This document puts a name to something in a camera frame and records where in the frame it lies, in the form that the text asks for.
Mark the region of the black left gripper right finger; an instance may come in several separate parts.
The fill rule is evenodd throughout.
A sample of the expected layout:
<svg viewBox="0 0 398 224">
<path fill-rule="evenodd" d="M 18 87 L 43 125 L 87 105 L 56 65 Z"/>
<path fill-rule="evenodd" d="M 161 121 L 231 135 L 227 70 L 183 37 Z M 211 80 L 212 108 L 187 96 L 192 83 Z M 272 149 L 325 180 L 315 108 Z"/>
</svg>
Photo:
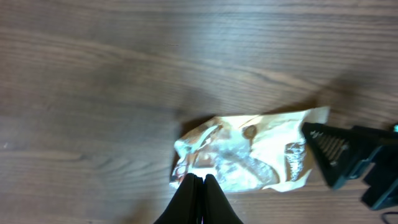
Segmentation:
<svg viewBox="0 0 398 224">
<path fill-rule="evenodd" d="M 204 224 L 243 224 L 211 174 L 207 174 L 204 181 L 203 222 Z"/>
</svg>

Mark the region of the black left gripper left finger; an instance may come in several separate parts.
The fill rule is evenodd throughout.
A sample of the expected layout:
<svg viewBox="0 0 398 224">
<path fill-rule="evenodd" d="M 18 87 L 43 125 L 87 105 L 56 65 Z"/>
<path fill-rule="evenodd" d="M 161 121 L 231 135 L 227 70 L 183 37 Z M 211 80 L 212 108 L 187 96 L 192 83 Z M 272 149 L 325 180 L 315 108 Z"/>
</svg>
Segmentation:
<svg viewBox="0 0 398 224">
<path fill-rule="evenodd" d="M 154 224 L 201 224 L 203 179 L 187 174 Z"/>
</svg>

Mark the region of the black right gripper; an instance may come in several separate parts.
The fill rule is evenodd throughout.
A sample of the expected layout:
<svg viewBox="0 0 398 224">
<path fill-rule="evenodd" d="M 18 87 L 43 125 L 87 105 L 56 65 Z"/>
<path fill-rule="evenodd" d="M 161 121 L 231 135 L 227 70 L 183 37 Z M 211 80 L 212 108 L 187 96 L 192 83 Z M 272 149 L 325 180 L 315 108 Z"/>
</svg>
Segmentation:
<svg viewBox="0 0 398 224">
<path fill-rule="evenodd" d="M 361 177 L 372 162 L 373 168 L 364 177 L 369 188 L 361 201 L 371 210 L 397 206 L 397 126 L 386 131 L 305 122 L 302 133 L 331 189 Z M 381 141 L 379 150 L 377 138 Z"/>
</svg>

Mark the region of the brown patterned snack bag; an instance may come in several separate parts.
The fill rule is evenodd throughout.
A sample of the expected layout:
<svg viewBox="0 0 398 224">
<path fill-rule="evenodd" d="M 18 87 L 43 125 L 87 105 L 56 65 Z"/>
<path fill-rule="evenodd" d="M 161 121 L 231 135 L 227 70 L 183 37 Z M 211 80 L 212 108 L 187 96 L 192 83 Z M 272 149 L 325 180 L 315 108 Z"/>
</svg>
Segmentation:
<svg viewBox="0 0 398 224">
<path fill-rule="evenodd" d="M 277 114 L 215 116 L 174 143 L 179 160 L 170 186 L 211 174 L 224 192 L 303 187 L 314 167 L 301 128 L 328 121 L 329 107 Z"/>
</svg>

